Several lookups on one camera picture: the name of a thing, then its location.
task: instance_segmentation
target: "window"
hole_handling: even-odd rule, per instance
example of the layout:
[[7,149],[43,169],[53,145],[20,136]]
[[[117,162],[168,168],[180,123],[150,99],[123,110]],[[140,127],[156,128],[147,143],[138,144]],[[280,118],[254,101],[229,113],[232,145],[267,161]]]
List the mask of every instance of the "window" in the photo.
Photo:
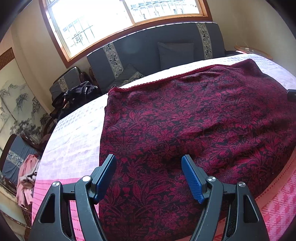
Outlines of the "window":
[[180,17],[208,17],[205,0],[39,1],[51,37],[68,62],[95,43],[135,26],[172,18],[177,22]]

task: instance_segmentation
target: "gray sofa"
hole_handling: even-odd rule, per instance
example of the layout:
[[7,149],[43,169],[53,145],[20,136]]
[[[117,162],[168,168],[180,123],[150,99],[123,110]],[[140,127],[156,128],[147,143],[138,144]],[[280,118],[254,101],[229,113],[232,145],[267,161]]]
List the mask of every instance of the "gray sofa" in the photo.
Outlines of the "gray sofa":
[[144,76],[161,71],[158,42],[194,43],[194,61],[225,56],[222,34],[216,23],[175,23],[148,28],[115,40],[87,56],[102,92],[107,92],[128,64]]

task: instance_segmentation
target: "silver screw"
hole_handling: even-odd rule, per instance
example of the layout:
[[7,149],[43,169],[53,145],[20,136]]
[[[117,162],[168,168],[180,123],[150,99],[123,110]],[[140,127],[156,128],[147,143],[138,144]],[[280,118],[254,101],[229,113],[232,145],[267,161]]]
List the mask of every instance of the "silver screw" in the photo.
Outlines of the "silver screw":
[[90,179],[91,179],[90,176],[84,176],[84,177],[82,178],[82,180],[83,180],[84,182],[88,182]]
[[244,188],[246,186],[246,184],[244,182],[239,182],[239,186]]
[[207,178],[210,182],[214,182],[214,181],[216,181],[216,178],[215,177],[213,177],[213,176],[209,176],[208,178]]
[[54,181],[53,183],[52,183],[52,186],[53,187],[57,187],[59,185],[59,181]]

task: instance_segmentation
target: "wooden window frame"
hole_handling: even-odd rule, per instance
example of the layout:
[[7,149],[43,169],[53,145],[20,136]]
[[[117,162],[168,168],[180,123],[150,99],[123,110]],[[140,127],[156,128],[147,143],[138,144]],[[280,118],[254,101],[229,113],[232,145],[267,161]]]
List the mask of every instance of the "wooden window frame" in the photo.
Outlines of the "wooden window frame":
[[79,59],[87,56],[89,53],[95,51],[98,48],[103,47],[104,45],[115,41],[119,38],[122,38],[126,35],[135,33],[137,31],[159,26],[163,24],[169,24],[169,23],[184,23],[184,22],[195,22],[195,21],[213,21],[212,15],[209,9],[209,5],[206,0],[196,0],[199,2],[199,10],[201,11],[201,14],[181,14],[181,15],[170,15],[170,16],[164,16],[164,17],[158,17],[158,18],[152,18],[145,21],[141,21],[138,23],[135,23],[134,25],[127,27],[123,30],[117,31],[109,36],[106,36],[105,38],[93,43],[92,45],[88,46],[78,54],[76,54],[73,57],[70,57],[59,37],[59,34],[54,26],[53,19],[50,16],[49,9],[47,7],[46,0],[39,0],[40,10],[42,13],[42,17],[44,20],[44,23],[46,25],[46,28],[48,30],[48,33],[52,39],[52,42],[57,49],[57,52],[59,53],[59,56],[61,57],[64,65],[66,68],[69,68],[72,66],[75,62],[77,62]]

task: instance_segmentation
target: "maroon floral cloth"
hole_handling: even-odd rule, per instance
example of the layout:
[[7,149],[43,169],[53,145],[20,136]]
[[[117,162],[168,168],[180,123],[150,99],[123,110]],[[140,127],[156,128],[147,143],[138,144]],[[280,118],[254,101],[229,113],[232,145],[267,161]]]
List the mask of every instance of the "maroon floral cloth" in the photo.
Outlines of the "maroon floral cloth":
[[176,240],[201,214],[181,157],[257,197],[296,145],[296,103],[253,60],[109,92],[100,144],[117,170],[99,217],[108,240]]

